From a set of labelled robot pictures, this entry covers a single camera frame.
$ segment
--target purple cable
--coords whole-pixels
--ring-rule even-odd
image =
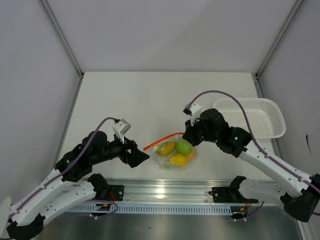
[[[233,99],[237,104],[238,106],[240,107],[242,113],[243,113],[243,116],[244,116],[244,119],[245,119],[245,122],[246,122],[246,125],[248,127],[248,130],[250,132],[250,135],[251,135],[251,138],[254,142],[254,144],[256,145],[256,147],[265,155],[267,156],[268,153],[259,145],[259,143],[257,142],[255,136],[254,136],[254,133],[252,132],[252,129],[251,129],[251,126],[250,126],[250,123],[249,123],[249,120],[248,120],[248,116],[246,114],[246,111],[244,109],[244,107],[241,105],[241,103],[232,95],[230,95],[229,93],[226,93],[224,91],[219,91],[219,90],[208,90],[208,91],[204,91],[204,92],[201,92],[200,94],[198,94],[190,103],[189,105],[186,107],[187,109],[190,108],[190,106],[202,95],[204,94],[208,94],[208,93],[217,93],[217,94],[223,94],[223,95],[226,95],[228,96],[229,98]],[[298,174],[296,174],[294,171],[290,170],[289,168],[287,168],[286,166],[284,166],[282,163],[278,162],[275,158],[273,158],[272,156],[268,156],[268,158],[274,162],[275,164],[277,164],[279,167],[281,167],[282,169],[284,169],[285,171],[287,171],[288,173],[290,173],[291,175],[293,175],[294,177],[296,177],[297,179],[299,180],[302,180],[302,177],[299,176]],[[305,184],[307,184],[308,186],[310,186],[311,188],[313,188],[318,194],[320,194],[320,189],[317,188],[315,185],[313,185],[311,182],[308,182],[307,180],[302,180],[302,182],[304,182]]]
[[[87,148],[89,147],[91,141],[93,140],[94,136],[97,134],[98,130],[101,128],[101,126],[107,121],[107,120],[114,120],[116,121],[117,119],[114,117],[106,117],[99,125],[98,127],[94,130],[94,132],[92,133],[91,137],[89,138],[88,142],[85,144],[84,148],[81,150],[81,152],[79,153],[79,155],[75,158],[75,160],[60,174],[58,174],[57,176],[53,177],[52,179],[50,179],[48,182],[46,182],[44,184],[45,187],[47,187],[49,184],[51,184],[54,180],[56,180],[57,178],[59,178],[60,176],[64,175],[66,172],[68,172],[78,161],[79,159],[82,157],[82,155],[85,153],[85,151],[87,150]],[[23,203],[21,203],[21,205],[19,207],[17,207],[16,211],[21,210],[34,196],[36,196],[38,193],[40,193],[43,190],[43,188],[39,188],[38,190],[36,190],[33,194],[31,194]],[[9,219],[11,219],[16,213],[12,213],[9,216]]]
[[[107,214],[105,214],[105,215],[103,215],[103,216],[98,217],[98,219],[106,218],[106,217],[110,216],[111,214],[114,214],[116,211],[119,210],[118,204],[116,204],[114,201],[91,199],[91,200],[88,200],[87,202],[88,202],[88,203],[89,203],[89,202],[98,202],[98,203],[106,203],[106,204],[115,205],[115,207],[116,207],[115,210],[113,210],[113,211],[111,211],[111,212],[109,212],[109,213],[107,213]]]
[[[250,219],[252,218],[253,216],[257,215],[257,213],[262,209],[263,205],[265,204],[265,202],[263,201],[260,205],[260,207],[252,214],[250,214],[249,216],[246,216],[245,219]],[[240,218],[240,219],[237,219],[236,222],[239,222],[239,221],[244,221],[245,220],[244,218]]]

